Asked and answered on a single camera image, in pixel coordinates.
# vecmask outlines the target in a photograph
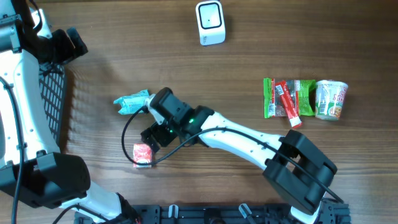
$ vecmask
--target plastic cup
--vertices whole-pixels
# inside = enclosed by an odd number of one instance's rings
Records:
[[[315,117],[337,121],[343,109],[347,89],[348,85],[343,82],[333,80],[322,80],[317,82]]]

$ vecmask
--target brown tabletop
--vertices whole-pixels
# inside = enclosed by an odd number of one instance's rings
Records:
[[[353,223],[396,223],[398,2],[223,0],[226,41],[209,47],[199,43],[197,3],[38,2],[52,30],[75,26],[89,49],[66,66],[63,152],[81,156],[92,180],[131,204],[281,202],[261,170],[219,149],[193,146],[154,169],[133,169],[120,142],[129,116],[113,100],[168,86],[193,107],[285,134],[286,119],[264,119],[262,79],[339,80],[349,85],[341,119],[302,117],[300,131],[339,168],[331,189],[349,203]],[[153,121],[132,122],[130,152]],[[12,198],[0,199],[0,223],[10,223]],[[60,211],[21,203],[18,222],[52,223]],[[60,223],[72,220],[68,212]]]

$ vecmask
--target green snack bag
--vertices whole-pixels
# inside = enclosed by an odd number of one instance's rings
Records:
[[[285,108],[278,94],[275,95],[275,83],[282,80],[264,79],[264,117],[286,116]],[[309,95],[315,89],[315,80],[286,80],[299,115],[315,115],[310,106]]]

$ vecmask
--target black basket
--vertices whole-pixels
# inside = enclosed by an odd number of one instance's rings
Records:
[[[57,65],[52,70],[55,72],[48,73],[46,76],[43,76],[45,72],[40,71],[39,87],[49,128],[59,146],[62,111],[67,92],[67,76],[65,75],[64,67],[61,65]]]

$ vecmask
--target wire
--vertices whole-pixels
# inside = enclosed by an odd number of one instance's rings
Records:
[[[105,218],[104,216],[102,216],[101,214],[95,213],[95,212],[93,212],[93,211],[91,211],[91,210],[89,210],[89,209],[87,209],[85,207],[82,207],[79,204],[77,204],[77,205],[71,205],[71,206],[67,207],[66,209],[64,209],[59,214],[59,216],[54,220],[54,222],[52,224],[57,224],[60,221],[60,219],[63,217],[63,215],[66,214],[67,211],[69,211],[69,210],[71,210],[73,208],[77,208],[78,210],[83,210],[83,211],[89,213],[90,215],[94,215],[94,216],[96,216],[96,217],[98,217],[98,218],[100,218],[102,220],[105,220],[104,223],[108,223],[109,222],[109,220],[107,218]]]
[[[25,144],[24,144],[24,136],[21,128],[21,118],[19,116],[18,104],[16,103],[16,99],[14,96],[14,92],[11,90],[12,86],[8,84],[8,82],[0,77],[0,82],[3,84],[3,87],[8,92],[8,96],[10,97],[12,110],[14,112],[15,125],[17,129],[17,139],[18,139],[18,149],[19,149],[19,171],[17,184],[15,187],[14,193],[14,201],[12,203],[12,214],[11,214],[11,223],[17,223],[17,210],[18,210],[18,201],[19,201],[19,192],[21,190],[21,182],[22,182],[22,174],[24,169],[24,160],[25,160]]]
[[[37,4],[36,4],[36,2],[34,0],[29,0],[29,2],[32,3],[32,5],[36,8],[37,13],[39,15],[39,23],[37,24],[36,27],[33,28],[33,30],[37,34],[43,27],[42,14],[40,13],[40,9],[39,9],[39,7],[37,6]]]
[[[293,159],[283,155],[282,153],[280,153],[277,149],[271,147],[270,145],[268,145],[266,142],[262,142],[261,140],[256,139],[253,136],[250,136],[246,133],[243,133],[241,131],[238,130],[234,130],[234,129],[229,129],[229,128],[209,128],[203,131],[200,131],[199,133],[194,134],[193,136],[189,137],[188,139],[186,139],[184,142],[182,142],[179,146],[177,146],[175,149],[173,149],[173,151],[169,152],[167,155],[165,155],[164,157],[160,158],[157,161],[154,162],[148,162],[148,163],[141,163],[141,162],[136,162],[133,159],[130,158],[130,156],[127,154],[126,149],[124,147],[124,135],[126,133],[127,127],[129,126],[130,122],[134,119],[134,117],[136,117],[136,115],[141,111],[144,110],[144,108],[146,108],[146,106],[141,107],[138,111],[136,111],[129,119],[129,121],[126,123],[123,132],[122,132],[122,149],[124,152],[124,155],[126,155],[126,157],[134,164],[137,164],[139,166],[153,166],[156,165],[160,162],[162,162],[163,160],[169,158],[171,155],[173,155],[175,152],[177,152],[179,149],[181,149],[182,147],[184,147],[184,145],[186,143],[188,143],[190,140],[196,138],[197,136],[201,135],[201,134],[205,134],[211,131],[229,131],[232,133],[236,133],[239,134],[241,136],[244,136],[256,143],[258,143],[259,145],[262,145],[264,148],[268,148],[270,149],[272,152],[276,153],[278,156],[282,157],[283,159],[285,159],[286,161],[288,161],[289,163],[293,164],[296,168],[298,168],[301,172],[303,172],[305,175],[307,175],[312,181],[316,182],[323,190],[325,190],[326,192],[328,192],[333,198],[335,198],[337,201],[339,201],[340,203],[344,203],[343,199],[341,199],[339,196],[337,196],[337,194],[335,194],[333,191],[331,191],[325,184],[323,184],[320,180],[318,180],[317,178],[315,178],[312,174],[310,174],[308,171],[306,171],[303,167],[301,167],[300,165],[298,165]]]

